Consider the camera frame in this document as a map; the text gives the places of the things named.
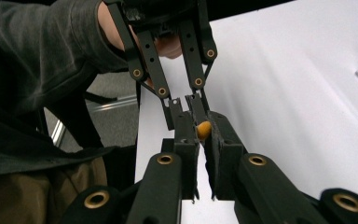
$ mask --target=white table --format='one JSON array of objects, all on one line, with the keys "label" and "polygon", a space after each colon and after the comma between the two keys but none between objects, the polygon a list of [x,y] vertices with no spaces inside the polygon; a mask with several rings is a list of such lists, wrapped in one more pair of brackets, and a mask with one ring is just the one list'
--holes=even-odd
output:
[{"label": "white table", "polygon": [[[358,0],[297,0],[211,23],[218,48],[206,94],[248,151],[273,159],[299,190],[358,193]],[[183,59],[161,61],[172,97],[191,94]],[[167,131],[159,99],[142,92],[136,179]],[[200,201],[182,223],[236,223],[212,202],[199,159]]]}]

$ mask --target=yellow object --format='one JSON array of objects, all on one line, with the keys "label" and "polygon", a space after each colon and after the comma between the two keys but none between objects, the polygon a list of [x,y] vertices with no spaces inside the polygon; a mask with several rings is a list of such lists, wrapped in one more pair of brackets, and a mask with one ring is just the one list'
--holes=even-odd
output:
[{"label": "yellow object", "polygon": [[197,135],[199,140],[203,141],[209,137],[212,131],[212,124],[209,121],[203,121],[199,126],[197,126]]}]

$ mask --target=bolt hole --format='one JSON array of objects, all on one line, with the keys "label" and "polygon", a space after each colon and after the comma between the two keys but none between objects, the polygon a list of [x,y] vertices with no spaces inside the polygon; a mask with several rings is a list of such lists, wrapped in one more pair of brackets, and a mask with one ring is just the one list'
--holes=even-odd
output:
[{"label": "bolt hole", "polygon": [[202,85],[202,79],[197,78],[197,79],[195,80],[195,83],[196,83],[197,86]]},{"label": "bolt hole", "polygon": [[212,58],[214,56],[214,51],[210,49],[206,52],[206,55],[208,55],[208,57]]},{"label": "bolt hole", "polygon": [[157,158],[157,162],[162,165],[170,164],[173,162],[173,158],[169,155],[163,155]]},{"label": "bolt hole", "polygon": [[89,209],[102,207],[109,201],[109,193],[106,190],[101,190],[92,193],[84,201],[84,205]]},{"label": "bolt hole", "polygon": [[158,93],[164,95],[167,91],[164,88],[159,88]]},{"label": "bolt hole", "polygon": [[249,162],[253,165],[260,165],[260,166],[267,164],[267,161],[259,156],[250,157]]},{"label": "bolt hole", "polygon": [[340,207],[358,213],[358,200],[351,195],[339,193],[333,196],[333,200]]}]

